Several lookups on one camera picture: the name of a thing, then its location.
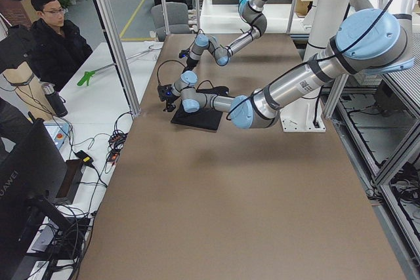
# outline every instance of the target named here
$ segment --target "computer monitor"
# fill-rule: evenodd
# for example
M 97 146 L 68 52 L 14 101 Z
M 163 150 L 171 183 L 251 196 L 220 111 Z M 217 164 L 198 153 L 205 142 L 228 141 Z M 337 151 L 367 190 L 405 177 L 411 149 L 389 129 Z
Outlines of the computer monitor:
M 45 217 L 31 200 L 51 206 L 66 170 L 40 119 L 0 164 L 0 279 L 13 278 Z

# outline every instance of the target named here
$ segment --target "water bottle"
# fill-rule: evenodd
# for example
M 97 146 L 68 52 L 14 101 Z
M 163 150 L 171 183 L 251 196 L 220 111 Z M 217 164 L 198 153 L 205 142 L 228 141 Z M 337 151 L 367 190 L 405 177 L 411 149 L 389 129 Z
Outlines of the water bottle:
M 41 87 L 44 91 L 45 98 L 47 99 L 48 103 L 51 105 L 52 110 L 54 110 L 55 115 L 57 117 L 63 117 L 67 115 L 67 109 L 64 106 L 64 103 L 58 94 L 57 91 L 54 90 L 54 85 L 49 82 L 42 82 Z

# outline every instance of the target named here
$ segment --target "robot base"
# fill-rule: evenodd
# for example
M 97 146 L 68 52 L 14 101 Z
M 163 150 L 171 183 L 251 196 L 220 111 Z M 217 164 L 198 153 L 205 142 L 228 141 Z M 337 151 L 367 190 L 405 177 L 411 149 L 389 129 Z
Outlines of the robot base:
M 317 126 L 314 125 L 314 108 L 305 104 L 304 115 L 291 115 L 292 111 L 281 111 L 280 121 L 284 132 L 325 132 L 326 127 L 321 118 L 322 110 L 318 109 L 316 115 Z

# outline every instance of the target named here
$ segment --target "person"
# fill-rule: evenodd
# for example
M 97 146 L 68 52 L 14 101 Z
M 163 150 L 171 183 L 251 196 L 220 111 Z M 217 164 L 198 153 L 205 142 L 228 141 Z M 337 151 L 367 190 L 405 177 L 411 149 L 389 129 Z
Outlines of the person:
M 31 122 L 12 104 L 0 98 L 0 137 L 18 144 L 29 133 Z M 0 138 L 0 164 L 9 155 Z
M 41 81 L 60 91 L 92 54 L 92 48 L 80 35 L 79 28 L 64 19 L 58 0 L 31 0 L 39 19 L 32 24 L 36 45 L 30 55 L 30 66 Z

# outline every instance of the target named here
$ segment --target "black jacket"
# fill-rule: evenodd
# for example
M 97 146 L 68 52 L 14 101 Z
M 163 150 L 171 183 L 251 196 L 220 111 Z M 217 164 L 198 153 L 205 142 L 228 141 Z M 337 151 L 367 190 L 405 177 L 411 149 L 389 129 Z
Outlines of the black jacket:
M 54 83 L 57 91 L 92 54 L 92 48 L 73 22 L 65 20 L 62 31 L 65 37 L 57 34 L 42 19 L 31 27 L 36 41 L 30 56 L 31 69 L 41 81 Z

